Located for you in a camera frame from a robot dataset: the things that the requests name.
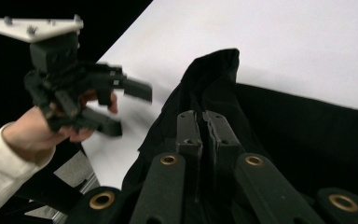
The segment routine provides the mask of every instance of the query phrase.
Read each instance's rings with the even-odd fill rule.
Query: table surface
[[[155,0],[99,61],[153,87],[152,104],[117,92],[110,116],[121,120],[121,137],[83,142],[101,185],[120,189],[193,60],[230,48],[240,51],[239,83],[358,109],[358,1]]]

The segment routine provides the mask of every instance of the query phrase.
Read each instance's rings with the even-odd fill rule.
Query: black background
[[[71,20],[77,14],[84,22],[78,59],[97,62],[151,2],[0,1],[0,18]],[[29,44],[0,35],[0,127],[33,106],[23,86],[23,77],[32,69]]]

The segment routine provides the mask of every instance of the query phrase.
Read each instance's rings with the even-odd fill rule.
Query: brass grommet
[[[246,162],[248,162],[251,165],[263,165],[264,162],[257,156],[248,156],[245,158]]]
[[[100,210],[108,207],[113,203],[115,200],[115,194],[111,191],[104,191],[99,194],[94,195],[94,197],[89,200],[89,206],[95,210]]]
[[[161,157],[159,161],[161,161],[161,163],[164,165],[174,165],[175,163],[178,162],[178,159],[176,159],[176,157],[174,156],[169,155],[169,156]]]
[[[346,204],[342,204],[340,200],[343,200],[345,202],[348,203],[348,205]],[[328,196],[328,200],[330,200],[330,203],[332,203],[335,207],[344,210],[346,212],[357,212],[358,211],[358,204],[351,199],[350,197],[347,197],[345,195],[341,195],[341,194],[330,194]]]

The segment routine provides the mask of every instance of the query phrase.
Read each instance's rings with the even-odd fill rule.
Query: hand
[[[87,91],[79,98],[79,102],[85,106],[88,101],[96,100],[95,91]],[[117,96],[112,92],[112,105],[108,110],[117,113]],[[14,123],[8,125],[2,132],[7,144],[20,157],[31,161],[34,155],[41,151],[56,147],[60,142],[69,137],[72,142],[80,142],[89,138],[93,130],[81,129],[78,133],[72,127],[62,127],[57,133],[50,130],[39,107],[29,109]]]

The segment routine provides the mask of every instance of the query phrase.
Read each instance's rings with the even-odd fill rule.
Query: black plastic part
[[[152,88],[149,85],[131,79],[125,79],[123,81],[123,87],[124,94],[152,102]]]
[[[152,88],[127,79],[120,66],[79,63],[77,43],[77,34],[70,33],[31,44],[31,57],[36,69],[25,76],[25,89],[54,132],[62,126],[73,126],[76,130],[89,128],[109,136],[122,135],[119,121],[89,108],[83,109],[80,95],[87,90],[96,90],[98,103],[110,106],[114,89],[123,89],[127,95],[151,102]],[[58,104],[63,113],[54,113],[51,103]]]
[[[186,111],[177,117],[176,152],[186,159],[186,194],[200,199],[200,167],[202,156],[202,141],[196,114]]]
[[[68,214],[83,196],[80,191],[75,190],[49,170],[37,173],[33,179],[34,181],[23,184],[16,192],[16,196],[33,199],[64,214]]]
[[[243,153],[235,177],[261,224],[324,223],[269,159]]]
[[[318,209],[331,223],[358,223],[358,196],[344,189],[320,189],[317,194]]]
[[[30,45],[31,59],[35,68],[43,73],[63,71],[77,61],[76,33],[60,35]]]
[[[92,122],[95,125],[95,129],[100,133],[104,133],[109,136],[122,135],[121,123],[119,121],[97,113],[90,108],[83,109],[82,116],[85,120]]]
[[[157,155],[150,166],[130,223],[182,223],[185,169],[186,161],[181,155]]]
[[[208,123],[213,187],[217,195],[230,198],[235,192],[234,168],[240,155],[241,143],[224,116],[206,111],[203,118]]]
[[[105,199],[108,193],[113,197],[112,202]],[[65,224],[109,224],[123,223],[117,221],[123,205],[122,193],[119,189],[100,186],[88,191],[78,204],[68,214]],[[90,206],[91,201],[100,204],[100,208],[95,209]]]

